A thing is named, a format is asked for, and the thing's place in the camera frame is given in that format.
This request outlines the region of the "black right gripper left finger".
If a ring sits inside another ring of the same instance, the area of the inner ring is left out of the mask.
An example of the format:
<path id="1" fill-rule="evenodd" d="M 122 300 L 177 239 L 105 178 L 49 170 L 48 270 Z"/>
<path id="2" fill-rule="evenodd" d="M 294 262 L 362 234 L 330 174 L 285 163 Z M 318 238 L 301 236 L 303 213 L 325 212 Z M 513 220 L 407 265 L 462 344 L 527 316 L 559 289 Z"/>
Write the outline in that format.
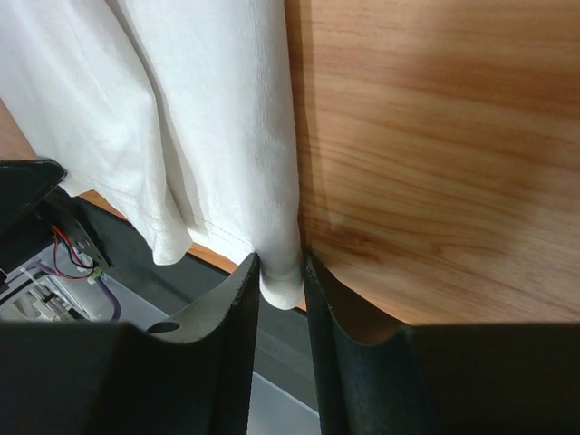
<path id="1" fill-rule="evenodd" d="M 122 322 L 4 323 L 4 434 L 243 434 L 259 260 L 140 330 Z"/>

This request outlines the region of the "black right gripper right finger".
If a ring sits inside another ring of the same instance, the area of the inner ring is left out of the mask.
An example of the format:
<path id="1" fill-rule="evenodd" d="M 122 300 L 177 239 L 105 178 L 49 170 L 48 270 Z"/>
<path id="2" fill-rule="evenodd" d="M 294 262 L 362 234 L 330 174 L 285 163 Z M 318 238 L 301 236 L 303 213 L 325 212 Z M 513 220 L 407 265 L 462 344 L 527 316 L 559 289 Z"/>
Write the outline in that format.
<path id="1" fill-rule="evenodd" d="M 313 254 L 304 289 L 325 434 L 576 434 L 577 324 L 406 324 Z"/>

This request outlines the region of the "white and green raglan t-shirt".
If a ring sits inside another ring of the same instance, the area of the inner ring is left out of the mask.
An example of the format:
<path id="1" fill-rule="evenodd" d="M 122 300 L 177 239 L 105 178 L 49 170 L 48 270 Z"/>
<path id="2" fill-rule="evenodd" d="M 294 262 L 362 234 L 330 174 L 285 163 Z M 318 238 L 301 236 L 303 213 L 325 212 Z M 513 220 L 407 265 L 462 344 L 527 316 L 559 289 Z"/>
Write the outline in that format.
<path id="1" fill-rule="evenodd" d="M 160 266 L 255 253 L 273 307 L 303 300 L 281 1 L 4 1 L 1 99 L 34 154 L 98 192 Z"/>

